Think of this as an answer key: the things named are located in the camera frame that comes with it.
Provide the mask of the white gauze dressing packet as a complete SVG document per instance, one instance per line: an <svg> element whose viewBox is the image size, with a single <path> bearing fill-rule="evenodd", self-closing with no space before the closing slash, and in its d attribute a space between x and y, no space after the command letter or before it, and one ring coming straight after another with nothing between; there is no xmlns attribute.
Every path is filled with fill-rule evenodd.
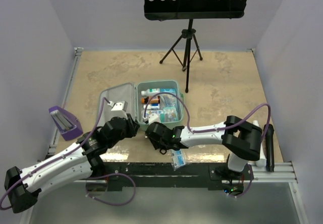
<svg viewBox="0 0 323 224"><path fill-rule="evenodd" d="M149 124L153 122L164 123L166 121L166 114L163 110L142 111L142 121Z"/></svg>

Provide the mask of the brown bottle orange cap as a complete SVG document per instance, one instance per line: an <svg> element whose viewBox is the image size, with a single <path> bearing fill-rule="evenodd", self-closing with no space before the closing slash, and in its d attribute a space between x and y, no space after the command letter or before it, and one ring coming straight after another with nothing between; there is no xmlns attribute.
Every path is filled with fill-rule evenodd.
<svg viewBox="0 0 323 224"><path fill-rule="evenodd" d="M141 98L141 103L142 104L147 104L147 103L150 103L150 104L159 104L160 103L160 97L159 96L155 96L155 97L152 97L152 96L143 97L143 98Z"/></svg>

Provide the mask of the black handled scissors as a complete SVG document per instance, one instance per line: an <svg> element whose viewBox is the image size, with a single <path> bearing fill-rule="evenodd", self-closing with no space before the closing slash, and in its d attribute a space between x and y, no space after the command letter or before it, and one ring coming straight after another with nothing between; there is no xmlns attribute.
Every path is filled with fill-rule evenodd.
<svg viewBox="0 0 323 224"><path fill-rule="evenodd" d="M168 151L168 149L167 149L167 148L165 148L165 147L161 147L161 148L159 149L159 152L160 152L160 154L162 154L162 155L165 155L165 154L167 153L167 151Z"/></svg>

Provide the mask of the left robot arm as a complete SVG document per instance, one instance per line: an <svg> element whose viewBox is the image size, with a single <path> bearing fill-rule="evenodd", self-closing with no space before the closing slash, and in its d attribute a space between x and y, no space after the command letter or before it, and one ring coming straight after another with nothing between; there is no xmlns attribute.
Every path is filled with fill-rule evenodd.
<svg viewBox="0 0 323 224"><path fill-rule="evenodd" d="M113 117L102 127L95 125L70 147L43 162L22 170L10 168L5 178L6 192L1 198L1 201L8 198L10 206L1 210L23 212L47 192L76 180L109 181L120 177L120 171L108 173L100 156L119 141L136 136L138 130L139 123L130 114Z"/></svg>

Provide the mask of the teal header clear packet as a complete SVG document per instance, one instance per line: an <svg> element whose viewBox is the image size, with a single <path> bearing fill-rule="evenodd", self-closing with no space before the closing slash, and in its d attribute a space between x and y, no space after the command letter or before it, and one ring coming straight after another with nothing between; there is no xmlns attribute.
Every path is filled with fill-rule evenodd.
<svg viewBox="0 0 323 224"><path fill-rule="evenodd" d="M169 122L176 122L178 121L179 118L178 118L178 112L177 114L173 114L173 115L169 115L169 114L165 114L163 110L161 110L161 113L160 113L160 121L162 123L169 123Z"/></svg>

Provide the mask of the light blue foil pouch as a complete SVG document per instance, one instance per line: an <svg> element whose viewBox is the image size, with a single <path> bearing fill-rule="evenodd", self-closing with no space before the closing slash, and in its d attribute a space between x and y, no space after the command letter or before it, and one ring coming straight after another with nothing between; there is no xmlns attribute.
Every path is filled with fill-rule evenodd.
<svg viewBox="0 0 323 224"><path fill-rule="evenodd" d="M172 106L177 106L177 92L176 89L171 88L171 89L160 89L161 95L161 101L166 107L172 107Z"/></svg>

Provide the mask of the white plastic bottle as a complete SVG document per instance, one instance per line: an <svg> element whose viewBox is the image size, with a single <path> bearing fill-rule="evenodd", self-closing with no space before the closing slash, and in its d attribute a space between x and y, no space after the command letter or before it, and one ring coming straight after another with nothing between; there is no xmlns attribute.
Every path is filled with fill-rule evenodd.
<svg viewBox="0 0 323 224"><path fill-rule="evenodd" d="M142 96L153 96L157 93L160 93L160 89L159 88L150 88L147 90L142 90L141 91L141 95Z"/></svg>

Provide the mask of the clear green dotted packet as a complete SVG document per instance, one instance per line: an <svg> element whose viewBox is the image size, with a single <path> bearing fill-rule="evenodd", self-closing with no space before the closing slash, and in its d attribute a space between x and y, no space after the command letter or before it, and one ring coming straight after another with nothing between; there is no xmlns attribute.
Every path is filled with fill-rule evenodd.
<svg viewBox="0 0 323 224"><path fill-rule="evenodd" d="M177 108L174 105L164 106L163 111L165 114L169 114L169 115L177 114Z"/></svg>

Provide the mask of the mint green medicine case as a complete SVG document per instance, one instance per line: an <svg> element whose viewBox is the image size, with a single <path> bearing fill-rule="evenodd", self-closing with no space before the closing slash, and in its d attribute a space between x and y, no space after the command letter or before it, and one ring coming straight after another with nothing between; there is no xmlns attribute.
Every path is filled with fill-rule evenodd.
<svg viewBox="0 0 323 224"><path fill-rule="evenodd" d="M175 80L154 80L154 81L146 81L146 82L140 82L138 84L133 84L130 82L117 85L111 88L108 88L101 92L97 104L97 112L100 111L102 99L105 97L107 100L115 103L117 101L126 101L128 103L127 107L127 113L131 114L133 119L136 119L140 125L141 130L146 130L148 125L142 121L142 111L143 105L141 103L141 98L144 96L141 95L142 90L147 90L150 88L159 88L159 89L176 89L177 96L180 98L183 98L183 94L180 92L180 87L177 81ZM162 110L164 107L164 104L162 103L162 100L160 99L160 109ZM183 112L183 106L182 104L177 100L177 112L178 112L178 118L179 120L176 122L169 122L164 123L168 128L173 128L176 126L182 125L182 121L184 118L184 112Z"/></svg>

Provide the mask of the white blue bandage roll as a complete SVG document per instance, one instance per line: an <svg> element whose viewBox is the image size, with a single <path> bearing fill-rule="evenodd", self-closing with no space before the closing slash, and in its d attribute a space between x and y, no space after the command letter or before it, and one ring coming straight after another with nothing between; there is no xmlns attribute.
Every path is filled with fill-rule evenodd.
<svg viewBox="0 0 323 224"><path fill-rule="evenodd" d="M146 110L159 110L160 109L160 104L159 103L144 104L143 109L146 109Z"/></svg>

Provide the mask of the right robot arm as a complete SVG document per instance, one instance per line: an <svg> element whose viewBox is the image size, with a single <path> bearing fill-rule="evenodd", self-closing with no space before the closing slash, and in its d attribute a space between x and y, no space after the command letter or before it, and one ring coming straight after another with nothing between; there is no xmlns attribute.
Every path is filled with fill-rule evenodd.
<svg viewBox="0 0 323 224"><path fill-rule="evenodd" d="M160 122L151 123L145 131L156 150L180 150L198 145L222 145L232 153L227 160L225 175L238 179L248 161L258 161L261 154L262 129L257 121L243 122L237 116L228 116L224 122L189 129L177 126L172 129Z"/></svg>

